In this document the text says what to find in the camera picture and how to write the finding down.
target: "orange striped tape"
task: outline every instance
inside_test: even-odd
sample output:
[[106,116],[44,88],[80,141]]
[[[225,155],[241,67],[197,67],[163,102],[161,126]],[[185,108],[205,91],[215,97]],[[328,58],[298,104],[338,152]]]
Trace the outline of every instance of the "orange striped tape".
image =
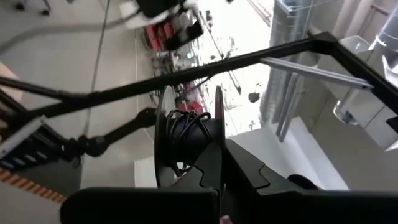
[[2,168],[0,168],[0,182],[12,185],[21,190],[36,194],[39,197],[51,200],[56,203],[62,203],[65,200],[65,197],[63,195],[58,194],[50,189],[46,189],[39,184],[35,184],[26,178],[20,177],[16,174],[12,174]]

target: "cable spool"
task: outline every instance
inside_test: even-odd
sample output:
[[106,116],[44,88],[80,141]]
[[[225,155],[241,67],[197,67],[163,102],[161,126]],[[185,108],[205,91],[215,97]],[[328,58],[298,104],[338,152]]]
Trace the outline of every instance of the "cable spool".
[[216,89],[215,117],[175,109],[174,91],[166,87],[160,97],[155,125],[155,173],[158,187],[168,187],[193,166],[211,142],[225,146],[224,104],[221,87]]

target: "black metal frame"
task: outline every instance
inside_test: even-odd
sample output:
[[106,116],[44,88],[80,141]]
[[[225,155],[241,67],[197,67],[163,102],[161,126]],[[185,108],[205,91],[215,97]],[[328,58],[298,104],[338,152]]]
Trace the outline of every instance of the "black metal frame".
[[[352,75],[367,80],[374,87],[371,90],[372,93],[392,111],[398,114],[398,90],[395,88],[395,86],[385,80],[369,65],[364,63],[348,49],[342,46],[335,37],[325,32],[313,35],[307,39],[271,47],[250,54],[231,57],[219,62],[209,63],[201,67],[190,68],[184,71],[171,73],[169,75],[151,78],[126,86],[112,88],[105,91],[97,91],[89,94],[68,93],[65,91],[53,90],[30,83],[0,77],[0,85],[62,101],[60,103],[28,111],[19,103],[12,101],[7,95],[0,94],[0,101],[7,102],[8,106],[11,105],[15,110],[15,113],[13,114],[0,115],[0,118],[5,120],[5,122],[7,122],[11,127],[13,125],[21,127],[38,116],[53,118],[63,114],[107,104],[143,93],[148,93],[150,91],[160,90],[167,85],[173,86],[180,83],[190,82],[198,78],[209,77],[218,73],[254,65],[259,63],[260,59],[262,58],[282,58],[288,55],[299,54],[300,52],[306,51],[331,55]],[[117,132],[118,129],[116,129],[116,133],[123,133],[123,135],[118,134],[117,136],[113,136],[112,142],[115,142],[118,139],[121,139],[135,131],[137,127],[139,127],[139,124],[137,125],[138,126],[135,126],[135,128],[131,129],[131,131],[126,130],[126,125],[120,127],[124,129],[122,132]],[[46,136],[51,135],[51,139],[57,139],[57,142],[65,143],[66,140],[59,136],[59,134],[53,132],[49,127],[45,127],[44,130],[46,130],[45,133],[43,133],[43,130],[41,130],[42,134]]]

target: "floor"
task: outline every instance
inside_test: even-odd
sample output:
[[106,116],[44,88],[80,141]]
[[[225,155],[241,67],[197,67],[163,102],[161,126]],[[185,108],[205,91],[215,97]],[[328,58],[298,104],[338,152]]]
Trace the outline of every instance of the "floor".
[[[111,1],[109,21],[119,18],[121,1]],[[76,1],[72,5],[63,0],[54,0],[50,2],[53,8],[50,17],[38,14],[43,8],[41,3],[31,0],[26,12],[15,12],[12,10],[12,1],[2,1],[0,43],[34,27],[102,22],[106,0]],[[107,31],[96,78],[93,77],[93,68],[100,33],[41,36],[1,54],[0,61],[27,82],[74,92],[105,90],[150,77],[149,61],[141,43],[136,41],[137,35],[135,30],[127,30],[125,26]],[[53,102],[28,93],[22,98],[22,104],[27,108]],[[88,136],[96,136],[133,119],[146,106],[153,105],[149,96],[142,95],[93,108],[89,119],[87,111],[79,111],[54,118],[50,125],[65,137],[75,138],[83,133],[88,122]],[[85,157],[81,187],[133,186],[134,161],[153,155],[153,135],[153,129],[142,129],[113,144],[100,158]],[[43,172],[33,172],[26,176],[40,180],[44,185],[54,185],[69,194],[72,188],[80,184],[79,170],[71,170],[70,164],[52,164],[40,168],[45,175]],[[65,181],[61,179],[73,180],[74,186],[64,186],[62,182]]]

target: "white floor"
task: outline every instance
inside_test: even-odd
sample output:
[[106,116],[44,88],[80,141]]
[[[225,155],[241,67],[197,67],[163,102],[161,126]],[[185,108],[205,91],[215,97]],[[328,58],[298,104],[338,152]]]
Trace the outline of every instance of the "white floor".
[[[42,8],[39,0],[30,0],[26,12],[15,12],[11,1],[3,1],[0,5],[0,43],[32,27],[102,22],[106,0],[101,1],[76,1],[72,5],[64,0],[50,1],[53,7],[50,17],[38,15]],[[109,21],[119,18],[121,1],[111,1]],[[149,61],[135,36],[136,31],[124,26],[107,31],[95,90],[151,76]],[[89,92],[99,40],[100,33],[43,36],[15,46],[0,55],[0,60],[24,81],[66,91]],[[24,94],[22,102],[28,108],[36,108],[54,101]],[[147,95],[142,95],[94,108],[88,135],[104,134],[133,119],[137,111],[146,106],[153,105]],[[80,111],[52,119],[51,126],[64,136],[75,138],[82,134],[86,120],[87,112]],[[153,129],[139,130],[112,145],[102,157],[86,157],[81,187],[133,186],[134,161],[153,155],[153,133]]]

